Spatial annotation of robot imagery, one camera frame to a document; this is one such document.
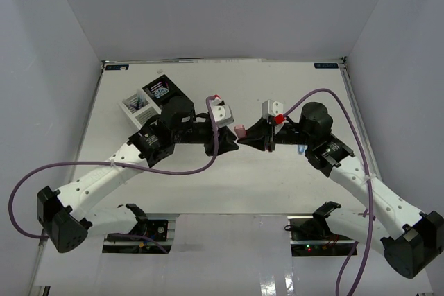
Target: white cable tie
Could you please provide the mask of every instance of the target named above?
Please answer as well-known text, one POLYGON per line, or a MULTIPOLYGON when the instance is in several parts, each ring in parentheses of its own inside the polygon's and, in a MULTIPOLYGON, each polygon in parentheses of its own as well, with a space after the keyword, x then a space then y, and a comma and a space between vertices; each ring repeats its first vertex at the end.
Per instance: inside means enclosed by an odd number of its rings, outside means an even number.
POLYGON ((359 186, 364 185, 365 183, 367 183, 368 180, 372 180, 373 178, 376 178, 376 174, 375 173, 370 173, 370 175, 366 175, 364 177, 364 180, 362 181, 362 183, 359 186))
POLYGON ((123 170, 123 169, 120 168, 119 166, 117 166, 115 160, 113 160, 113 159, 110 159, 110 166, 111 166, 111 167, 116 167, 116 168, 117 168, 117 172, 118 172, 119 175, 120 175, 120 178, 121 178, 121 181, 122 181, 122 185, 126 185, 126 179, 125 179, 125 177, 122 175, 122 170, 123 170))

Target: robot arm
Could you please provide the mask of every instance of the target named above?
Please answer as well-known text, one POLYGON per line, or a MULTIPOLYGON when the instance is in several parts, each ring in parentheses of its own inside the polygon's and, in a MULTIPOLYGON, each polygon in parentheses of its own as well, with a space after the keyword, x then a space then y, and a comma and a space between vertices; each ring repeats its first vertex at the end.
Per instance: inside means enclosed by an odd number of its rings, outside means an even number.
MULTIPOLYGON (((317 170, 368 205, 367 177, 353 151, 331 131, 333 120, 327 108, 316 102, 306 103, 299 123, 287 118, 276 101, 262 105, 262 118, 244 132, 238 143, 259 150, 274 151, 275 145, 307 145, 305 157, 317 170)), ((425 214, 396 195, 381 180, 372 180, 376 232, 372 247, 404 277, 415 277, 444 250, 444 219, 435 211, 425 214)), ((366 238, 367 218, 353 216, 334 202, 327 202, 313 214, 324 229, 357 241, 366 238)))
MULTIPOLYGON (((134 204, 114 209, 95 209, 113 192, 141 170, 113 165, 124 162, 151 168, 173 154, 177 143, 203 143, 205 153, 214 154, 214 133, 209 114, 198 115, 194 104, 166 77, 162 76, 162 94, 154 92, 162 110, 151 117, 105 163, 73 182, 52 191, 48 186, 37 194, 37 217, 57 250, 68 252, 92 234, 137 234, 146 229, 146 214, 134 204)), ((148 85, 158 86, 155 82, 148 85)), ((236 136, 226 127, 234 119, 228 105, 219 96, 210 102, 218 127, 218 155, 239 149, 236 136)))

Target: cable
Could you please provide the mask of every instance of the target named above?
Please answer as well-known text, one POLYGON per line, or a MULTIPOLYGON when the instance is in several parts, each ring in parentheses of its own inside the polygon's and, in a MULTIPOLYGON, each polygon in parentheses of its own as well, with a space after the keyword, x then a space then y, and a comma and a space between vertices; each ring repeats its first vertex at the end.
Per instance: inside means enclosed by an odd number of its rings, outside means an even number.
MULTIPOLYGON (((353 125, 352 119, 350 118, 347 110, 345 109, 344 104, 341 102, 339 97, 332 90, 330 90, 328 88, 318 88, 318 89, 315 89, 315 90, 309 92, 308 94, 303 96, 298 102, 296 102, 296 104, 293 105, 293 107, 291 107, 287 112, 285 112, 283 114, 283 116, 287 117, 290 113, 292 113, 292 111, 294 111, 299 105, 301 105, 302 102, 304 102, 307 98, 309 98, 311 95, 314 95, 314 94, 320 93, 320 92, 326 92, 326 93, 329 93, 330 95, 332 95, 334 97, 334 99, 337 101, 337 103, 339 104, 339 107, 341 107, 342 112, 344 113, 344 116, 347 118, 348 125, 350 126, 350 129, 353 132, 353 136, 355 137, 359 152, 361 153, 362 162, 364 163, 364 171, 365 171, 366 175, 369 175, 370 171, 368 168, 367 158, 364 153, 364 148, 361 144, 361 140, 359 140, 359 136, 357 134, 355 126, 353 125)), ((356 274, 355 281, 353 282, 353 285, 351 286, 347 296, 353 295, 353 293, 355 292, 355 290, 359 284, 359 281, 361 281, 362 274, 364 273, 364 269, 367 264, 368 254, 370 253, 370 245, 371 245, 372 234, 373 234, 373 219, 375 217, 375 215, 373 213, 373 189, 372 189, 371 180, 367 180, 367 187, 368 187, 368 215, 369 215, 369 217, 368 217, 368 232, 367 232, 366 247, 364 250, 364 254, 362 256, 361 265, 359 266, 358 273, 356 274)), ((338 278, 336 280, 336 289, 335 289, 336 296, 339 296, 339 286, 341 284, 342 274, 343 274, 343 271, 345 270, 345 267, 348 264, 348 261, 350 260, 351 256, 355 252, 356 245, 357 245, 357 242, 355 243, 355 245, 351 249, 350 253, 347 255, 347 258, 345 259, 341 269, 339 270, 338 278)))
POLYGON ((211 160, 203 167, 200 167, 196 170, 191 170, 191 171, 165 171, 165 170, 151 169, 151 168, 147 168, 145 166, 136 166, 134 164, 129 164, 129 163, 107 162, 107 161, 75 161, 75 162, 57 162, 57 163, 47 164, 47 165, 41 166, 39 168, 36 168, 33 171, 31 171, 30 173, 28 173, 27 175, 25 175, 22 179, 20 179, 20 181, 18 181, 18 183, 12 189, 12 192, 9 196, 9 201, 8 201, 8 213, 9 213, 9 219, 12 223, 12 226, 20 234, 22 234, 26 237, 29 237, 29 238, 36 238, 36 239, 47 239, 48 238, 48 236, 30 234, 30 233, 26 232, 25 230, 23 230, 19 226, 17 221, 15 220, 14 210, 12 207, 13 203, 14 203, 15 194, 17 193, 19 188, 22 186, 22 184, 31 176, 35 175, 36 173, 39 173, 40 171, 46 170, 46 169, 55 168, 58 166, 111 166, 111 164, 112 164, 115 166, 124 166, 126 168, 133 168, 133 169, 137 169, 137 170, 141 170, 141 171, 147 171, 149 173, 159 173, 161 175, 172 175, 172 176, 195 175, 197 173, 201 173, 202 171, 207 170, 216 160, 217 153, 219 151, 218 129, 217 129, 216 121, 214 120, 214 116, 213 116, 213 113, 211 110, 211 105, 210 105, 210 101, 212 101, 212 100, 214 100, 213 96, 207 97, 205 99, 205 104, 207 105, 208 113, 210 115, 212 129, 213 129, 214 152, 213 152, 213 156, 212 156, 211 160))
POLYGON ((323 236, 321 234, 315 234, 313 232, 310 232, 308 230, 306 230, 305 228, 298 226, 298 225, 286 225, 284 227, 284 230, 286 232, 302 232, 303 234, 306 234, 307 236, 310 237, 316 237, 316 238, 321 238, 321 239, 326 239, 326 236, 323 236))
POLYGON ((149 238, 147 236, 128 235, 128 234, 108 234, 108 236, 144 239, 145 241, 154 243, 163 253, 168 254, 168 251, 166 251, 163 246, 161 246, 158 242, 154 241, 152 238, 149 238))
POLYGON ((334 237, 334 241, 333 241, 333 243, 331 243, 330 245, 328 245, 328 247, 327 248, 331 248, 331 247, 334 247, 337 243, 338 243, 338 240, 339 240, 339 235, 336 235, 335 237, 334 237))

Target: white table surface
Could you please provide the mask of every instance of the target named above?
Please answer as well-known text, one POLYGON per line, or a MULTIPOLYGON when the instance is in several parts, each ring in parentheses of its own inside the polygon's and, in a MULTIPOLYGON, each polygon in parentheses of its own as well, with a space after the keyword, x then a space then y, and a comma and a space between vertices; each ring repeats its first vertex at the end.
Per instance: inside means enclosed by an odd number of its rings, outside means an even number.
MULTIPOLYGON (((79 160, 104 160, 134 132, 117 105, 166 74, 194 102, 196 113, 204 112, 205 98, 218 94, 233 111, 235 123, 246 128, 261 116, 267 99, 291 107, 307 92, 319 87, 336 92, 352 115, 339 69, 315 69, 313 63, 238 62, 198 64, 130 64, 127 71, 104 71, 83 142, 79 160)), ((357 145, 336 101, 320 93, 308 101, 324 103, 334 119, 333 133, 357 155, 357 145)), ((300 109, 292 117, 299 119, 300 109)), ((201 145, 176 145, 172 156, 155 168, 185 171, 209 160, 201 145)), ((79 167, 76 176, 89 169, 79 167)), ((313 169, 297 153, 296 146, 278 146, 265 153, 241 146, 224 154, 213 167, 199 175, 165 176, 144 173, 131 179, 104 199, 100 207, 133 202, 152 213, 307 213, 325 201, 363 210, 346 190, 313 169)))
MULTIPOLYGON (((335 91, 355 120, 339 69, 315 69, 313 63, 257 60, 198 64, 131 64, 127 71, 103 72, 79 160, 108 158, 134 132, 117 103, 134 94, 137 88, 142 88, 156 79, 159 71, 170 77, 190 97, 198 113, 205 111, 207 96, 219 94, 232 108, 236 119, 233 125, 241 123, 247 128, 255 123, 261 115, 262 102, 268 98, 283 102, 284 109, 287 110, 298 98, 319 87, 335 91)), ((333 133, 359 156, 345 117, 334 99, 321 93, 308 101, 318 101, 327 106, 334 119, 333 133)), ((299 119, 299 114, 300 110, 294 112, 295 121, 299 119)), ((198 168, 209 159, 203 150, 199 145, 176 145, 174 155, 155 167, 171 171, 198 168)), ((75 177, 85 174, 88 170, 86 167, 78 168, 75 177)), ((99 206, 113 207, 134 202, 147 213, 292 214, 311 213, 328 200, 340 202, 344 207, 353 210, 363 209, 347 191, 314 170, 305 158, 297 153, 295 146, 278 146, 274 153, 264 153, 241 146, 236 152, 218 157, 213 167, 199 175, 138 175, 110 194, 99 206)), ((197 228, 196 231, 188 231, 192 235, 203 232, 198 225, 193 227, 197 228)), ((43 254, 35 284, 53 286, 50 296, 79 293, 139 295, 141 290, 146 290, 147 293, 151 290, 156 295, 179 295, 167 292, 172 288, 170 284, 174 285, 174 282, 166 278, 168 275, 160 274, 169 262, 169 256, 101 254, 101 240, 96 243, 92 238, 88 243, 90 246, 85 244, 72 253, 65 254, 65 257, 56 253, 49 244, 43 254), (67 256, 75 256, 75 259, 67 260, 67 256), (99 279, 113 280, 112 277, 120 278, 114 281, 115 283, 110 282, 101 287, 97 285, 99 279)), ((343 294, 355 277, 362 252, 363 248, 359 246, 358 256, 350 260, 344 273, 341 288, 343 294)), ((197 262, 197 257, 192 253, 189 253, 189 256, 190 263, 197 262)), ((344 257, 292 258, 295 294, 333 295, 334 282, 343 260, 344 257)), ((217 262, 214 265, 208 266, 208 269, 218 269, 221 275, 209 276, 205 281, 198 279, 197 281, 204 281, 201 291, 212 290, 213 279, 216 279, 219 285, 221 281, 227 281, 227 290, 231 291, 236 291, 236 286, 242 285, 236 282, 243 281, 242 279, 229 278, 230 268, 219 269, 217 262)), ((184 286, 180 294, 190 295, 195 293, 193 290, 192 286, 184 286)), ((355 294, 414 296, 419 292, 430 291, 432 290, 425 272, 421 272, 413 280, 402 278, 389 267, 381 255, 372 251, 364 277, 355 294)), ((249 295, 263 294, 258 288, 257 293, 249 295)))

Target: red object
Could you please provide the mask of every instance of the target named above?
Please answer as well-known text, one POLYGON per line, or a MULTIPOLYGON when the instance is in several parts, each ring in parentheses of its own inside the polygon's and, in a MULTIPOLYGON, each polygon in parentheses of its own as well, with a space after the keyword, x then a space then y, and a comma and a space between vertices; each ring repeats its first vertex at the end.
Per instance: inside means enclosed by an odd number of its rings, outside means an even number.
POLYGON ((236 133, 238 139, 243 139, 247 137, 247 132, 243 125, 236 125, 234 127, 234 133, 236 133))
POLYGON ((276 122, 276 124, 281 124, 281 123, 284 123, 285 122, 285 117, 284 117, 284 115, 283 114, 278 114, 276 117, 275 117, 275 122, 276 122))

